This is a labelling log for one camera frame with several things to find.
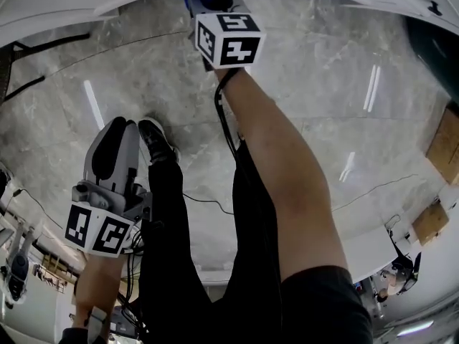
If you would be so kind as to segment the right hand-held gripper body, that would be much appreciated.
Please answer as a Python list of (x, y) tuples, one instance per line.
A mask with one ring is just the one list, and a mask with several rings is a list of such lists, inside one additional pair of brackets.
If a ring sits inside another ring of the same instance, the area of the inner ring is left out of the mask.
[(212, 69), (249, 67), (256, 63), (266, 32), (243, 4), (228, 12), (190, 8), (191, 42)]

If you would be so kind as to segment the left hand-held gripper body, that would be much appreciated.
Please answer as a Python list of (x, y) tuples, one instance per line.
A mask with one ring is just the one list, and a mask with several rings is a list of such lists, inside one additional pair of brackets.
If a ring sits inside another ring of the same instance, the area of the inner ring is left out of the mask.
[(65, 241), (81, 252), (118, 257), (138, 250), (140, 225), (152, 220), (152, 194), (135, 183), (125, 196), (81, 181), (72, 189)]

